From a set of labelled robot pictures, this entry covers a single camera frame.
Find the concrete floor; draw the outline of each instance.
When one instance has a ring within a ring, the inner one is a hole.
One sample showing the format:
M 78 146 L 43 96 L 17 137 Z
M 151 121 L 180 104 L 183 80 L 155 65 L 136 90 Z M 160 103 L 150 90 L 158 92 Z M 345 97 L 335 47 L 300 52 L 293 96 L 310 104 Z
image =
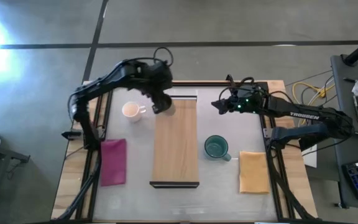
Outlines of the concrete floor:
M 0 0 L 0 44 L 90 44 L 102 1 Z M 99 42 L 287 40 L 358 40 L 358 1 L 110 0 Z M 236 79 L 253 76 L 291 83 L 329 70 L 330 56 L 356 47 L 177 47 L 172 48 L 172 71 L 177 80 L 222 80 L 230 73 Z M 0 50 L 0 135 L 4 146 L 31 154 L 31 162 L 2 183 L 0 223 L 50 218 L 67 146 L 60 133 L 70 127 L 66 101 L 83 79 L 89 52 Z M 152 52 L 98 49 L 90 79 L 124 58 Z M 307 82 L 322 86 L 331 75 Z M 337 102 L 328 106 L 337 107 Z M 332 206 L 339 200 L 334 182 L 310 181 L 322 219 L 358 223 L 357 208 Z

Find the pink cloth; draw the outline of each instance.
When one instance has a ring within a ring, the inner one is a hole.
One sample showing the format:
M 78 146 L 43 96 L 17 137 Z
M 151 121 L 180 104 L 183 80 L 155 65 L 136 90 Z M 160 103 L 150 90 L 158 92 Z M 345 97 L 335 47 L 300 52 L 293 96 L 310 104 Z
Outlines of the pink cloth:
M 107 140 L 101 143 L 101 186 L 125 184 L 127 167 L 127 141 Z

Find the orange cloth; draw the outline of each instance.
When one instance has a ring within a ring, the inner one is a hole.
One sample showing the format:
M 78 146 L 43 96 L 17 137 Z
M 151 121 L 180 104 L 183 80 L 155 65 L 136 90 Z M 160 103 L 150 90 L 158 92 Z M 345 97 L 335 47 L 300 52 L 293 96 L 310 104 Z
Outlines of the orange cloth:
M 240 194 L 269 193 L 266 153 L 240 152 Z

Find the mug handle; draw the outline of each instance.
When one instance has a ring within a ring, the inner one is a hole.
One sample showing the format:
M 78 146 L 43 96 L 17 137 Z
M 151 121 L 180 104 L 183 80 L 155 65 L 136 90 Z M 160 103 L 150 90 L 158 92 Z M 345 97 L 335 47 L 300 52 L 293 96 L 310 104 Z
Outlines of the mug handle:
M 145 106 L 140 106 L 139 109 L 140 110 L 143 109 L 143 110 L 139 111 L 139 113 L 145 113 L 146 112 L 145 108 L 146 108 Z
M 223 157 L 222 157 L 222 159 L 224 160 L 224 161 L 230 161 L 231 160 L 231 156 L 227 153 L 226 155 L 224 155 Z

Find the green mug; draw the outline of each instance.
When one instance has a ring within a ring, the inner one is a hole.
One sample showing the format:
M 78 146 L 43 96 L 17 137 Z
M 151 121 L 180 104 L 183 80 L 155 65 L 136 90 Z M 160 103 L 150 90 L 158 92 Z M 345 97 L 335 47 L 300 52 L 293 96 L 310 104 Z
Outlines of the green mug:
M 220 159 L 222 158 L 225 161 L 230 161 L 231 156 L 227 153 L 227 150 L 229 149 L 229 145 L 227 144 L 227 141 L 222 137 L 218 135 L 210 136 L 204 144 L 205 153 L 209 157 L 212 157 L 214 159 Z

